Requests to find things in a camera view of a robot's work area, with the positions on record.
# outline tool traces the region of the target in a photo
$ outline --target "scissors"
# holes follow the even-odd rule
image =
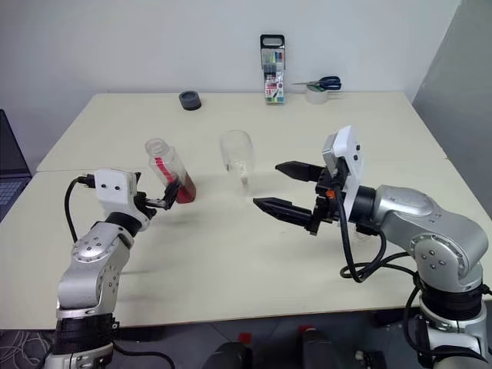
[[[341,81],[336,75],[331,75],[328,77],[323,77],[319,81],[296,82],[293,83],[293,85],[307,85],[316,88],[323,88],[324,90],[336,91],[341,88]]]

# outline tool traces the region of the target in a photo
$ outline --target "clear plastic bottle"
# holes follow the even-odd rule
[[[166,144],[160,138],[153,138],[145,143],[148,153],[148,165],[159,177],[164,185],[178,180],[180,187],[176,202],[187,204],[196,196],[196,187],[191,180],[185,166],[176,152],[176,149]]]

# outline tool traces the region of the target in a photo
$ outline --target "laptop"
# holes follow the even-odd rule
[[[0,109],[0,221],[31,178],[7,115]]]

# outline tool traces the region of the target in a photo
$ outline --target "laptop keyboard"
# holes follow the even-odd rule
[[[0,183],[0,205],[7,205],[22,181]]]

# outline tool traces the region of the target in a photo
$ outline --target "white table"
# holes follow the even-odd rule
[[[55,326],[56,288],[71,247],[63,196],[79,173],[38,173],[0,224],[0,328]],[[238,196],[225,175],[196,175],[196,202],[160,212],[137,235],[115,311],[124,326],[394,308],[407,300],[412,283],[406,274],[381,269],[362,285],[339,277],[344,257],[337,226],[323,224],[311,237]],[[492,236],[492,222],[445,159],[368,162],[364,183],[425,191]],[[259,173],[253,185],[255,196],[314,204],[313,184],[274,171]],[[157,196],[162,187],[145,171],[140,189]],[[76,188],[71,209],[79,235],[104,219],[94,190]],[[358,261],[376,251],[376,238],[353,235],[352,241]],[[397,250],[390,245],[388,253]],[[414,268],[410,259],[403,264]],[[483,265],[490,282],[490,252]]]
[[[288,160],[322,162],[326,137],[357,129],[367,162],[445,158],[403,92],[333,94],[324,105],[289,95],[268,106],[261,94],[201,94],[203,106],[185,111],[177,94],[96,95],[58,140],[39,171],[131,168],[147,164],[144,144],[159,137],[178,149],[190,173],[221,172],[219,136],[249,133],[258,169]]]

